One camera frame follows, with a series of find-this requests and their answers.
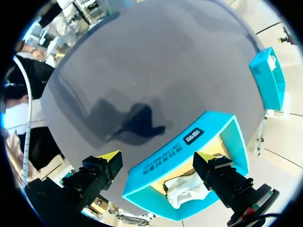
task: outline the gray table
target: gray table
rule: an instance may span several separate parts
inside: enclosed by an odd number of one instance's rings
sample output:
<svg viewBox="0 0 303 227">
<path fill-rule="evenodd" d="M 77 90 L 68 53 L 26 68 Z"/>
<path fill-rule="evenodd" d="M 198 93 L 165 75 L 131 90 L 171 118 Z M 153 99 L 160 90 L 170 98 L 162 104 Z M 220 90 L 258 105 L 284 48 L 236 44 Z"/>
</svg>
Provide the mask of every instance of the gray table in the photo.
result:
<svg viewBox="0 0 303 227">
<path fill-rule="evenodd" d="M 45 120 L 75 168 L 89 155 L 120 149 L 124 166 L 101 194 L 143 214 L 121 197 L 129 170 L 205 110 L 235 114 L 250 140 L 265 110 L 248 64 L 262 48 L 221 1 L 142 2 L 94 27 L 65 56 L 42 96 Z M 136 108 L 152 118 L 150 128 L 165 130 L 123 131 L 110 140 Z"/>
</svg>

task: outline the tissue box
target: tissue box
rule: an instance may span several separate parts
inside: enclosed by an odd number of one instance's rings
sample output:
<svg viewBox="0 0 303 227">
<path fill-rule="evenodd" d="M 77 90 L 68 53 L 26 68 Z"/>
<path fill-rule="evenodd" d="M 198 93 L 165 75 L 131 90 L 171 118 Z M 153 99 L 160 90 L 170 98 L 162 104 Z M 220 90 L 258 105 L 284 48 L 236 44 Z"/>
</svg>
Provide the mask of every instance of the tissue box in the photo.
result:
<svg viewBox="0 0 303 227">
<path fill-rule="evenodd" d="M 151 185 L 175 172 L 190 161 L 195 151 L 203 152 L 213 140 L 221 137 L 237 171 L 249 172 L 243 136 L 232 114 L 206 111 L 167 145 L 130 170 L 123 198 L 136 206 L 167 219 L 186 219 L 219 200 L 210 192 L 204 200 L 192 200 L 174 209 L 165 195 Z"/>
<path fill-rule="evenodd" d="M 268 60 L 276 59 L 276 67 L 271 70 Z M 249 64 L 259 87 L 264 108 L 281 111 L 285 94 L 285 78 L 279 60 L 272 47 L 260 51 Z"/>
</svg>

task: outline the white floor tile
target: white floor tile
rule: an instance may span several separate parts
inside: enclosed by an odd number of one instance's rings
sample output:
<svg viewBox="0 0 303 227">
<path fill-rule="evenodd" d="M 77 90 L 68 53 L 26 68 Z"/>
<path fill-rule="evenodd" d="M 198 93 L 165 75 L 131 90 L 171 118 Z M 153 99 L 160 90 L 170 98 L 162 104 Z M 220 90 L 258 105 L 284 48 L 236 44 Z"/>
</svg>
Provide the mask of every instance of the white floor tile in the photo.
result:
<svg viewBox="0 0 303 227">
<path fill-rule="evenodd" d="M 293 176 L 284 171 L 281 167 L 273 165 L 271 162 L 262 157 L 248 154 L 250 162 L 250 173 L 246 177 L 254 179 L 254 188 L 259 188 L 266 183 L 280 192 L 279 197 L 269 208 L 267 213 L 281 213 L 284 207 L 293 198 L 300 181 L 301 175 Z M 269 226 L 272 220 L 268 219 L 263 227 Z"/>
<path fill-rule="evenodd" d="M 283 67 L 283 73 L 292 99 L 290 113 L 303 115 L 303 65 Z"/>
<path fill-rule="evenodd" d="M 150 221 L 149 227 L 183 227 L 181 221 L 171 221 L 165 218 L 157 217 Z"/>
<path fill-rule="evenodd" d="M 233 214 L 232 209 L 226 208 L 220 201 L 200 213 L 183 220 L 184 227 L 216 227 L 227 226 Z"/>
<path fill-rule="evenodd" d="M 303 117 L 290 115 L 289 120 L 267 120 L 263 148 L 269 149 L 303 166 Z"/>
</svg>

